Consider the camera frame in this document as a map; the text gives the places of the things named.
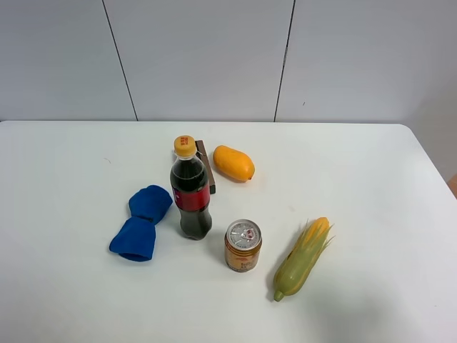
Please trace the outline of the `brown chocolate bar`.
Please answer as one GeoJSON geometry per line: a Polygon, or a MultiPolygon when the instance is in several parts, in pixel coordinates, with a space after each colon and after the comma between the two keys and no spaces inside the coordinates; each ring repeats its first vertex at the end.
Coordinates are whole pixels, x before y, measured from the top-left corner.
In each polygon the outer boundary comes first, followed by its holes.
{"type": "Polygon", "coordinates": [[[208,178],[209,178],[209,191],[210,194],[215,194],[216,193],[216,184],[215,184],[215,179],[213,176],[213,172],[211,170],[211,166],[209,163],[209,157],[206,152],[206,148],[204,146],[204,142],[202,140],[196,140],[196,155],[198,158],[203,162],[204,166],[206,167],[208,178]]]}

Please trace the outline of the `blue cloth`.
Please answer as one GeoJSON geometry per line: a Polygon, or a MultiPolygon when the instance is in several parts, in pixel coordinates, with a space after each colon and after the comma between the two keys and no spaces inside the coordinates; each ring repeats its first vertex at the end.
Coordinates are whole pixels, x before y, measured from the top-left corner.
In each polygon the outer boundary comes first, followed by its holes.
{"type": "Polygon", "coordinates": [[[152,260],[156,225],[165,217],[173,201],[160,186],[140,189],[130,198],[131,217],[111,240],[109,251],[133,262],[152,260]]]}

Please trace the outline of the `cola bottle with yellow cap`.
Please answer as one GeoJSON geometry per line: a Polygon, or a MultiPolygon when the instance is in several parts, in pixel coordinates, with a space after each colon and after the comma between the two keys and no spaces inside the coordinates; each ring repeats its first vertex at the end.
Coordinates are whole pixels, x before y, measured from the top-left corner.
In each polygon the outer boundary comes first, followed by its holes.
{"type": "Polygon", "coordinates": [[[174,140],[174,151],[176,161],[171,167],[170,182],[181,214],[180,227],[189,239],[201,240],[212,228],[208,172],[197,157],[193,137],[178,136],[174,140]]]}

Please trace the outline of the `corn cob with green husk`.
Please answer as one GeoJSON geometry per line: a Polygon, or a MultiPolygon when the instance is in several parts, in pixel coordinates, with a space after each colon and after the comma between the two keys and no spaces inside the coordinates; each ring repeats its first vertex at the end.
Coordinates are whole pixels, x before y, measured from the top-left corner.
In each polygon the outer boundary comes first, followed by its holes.
{"type": "Polygon", "coordinates": [[[280,302],[284,297],[298,293],[323,251],[329,246],[331,225],[326,217],[320,217],[305,227],[288,256],[273,277],[273,299],[280,302]]]}

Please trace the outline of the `yellow mango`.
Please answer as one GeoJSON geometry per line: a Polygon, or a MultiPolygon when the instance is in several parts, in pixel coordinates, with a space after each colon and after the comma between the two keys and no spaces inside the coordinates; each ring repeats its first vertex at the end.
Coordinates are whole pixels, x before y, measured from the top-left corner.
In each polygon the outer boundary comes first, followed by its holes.
{"type": "Polygon", "coordinates": [[[220,172],[239,182],[251,180],[255,173],[254,163],[247,154],[224,145],[215,148],[213,161],[220,172]]]}

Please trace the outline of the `gold drink can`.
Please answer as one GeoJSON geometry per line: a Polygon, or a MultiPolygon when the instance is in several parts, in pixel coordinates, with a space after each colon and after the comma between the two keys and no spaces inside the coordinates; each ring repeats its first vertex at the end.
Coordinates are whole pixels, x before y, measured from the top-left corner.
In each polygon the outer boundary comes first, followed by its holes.
{"type": "Polygon", "coordinates": [[[259,226],[248,219],[231,223],[224,236],[224,257],[228,267],[235,272],[248,272],[258,263],[262,245],[259,226]]]}

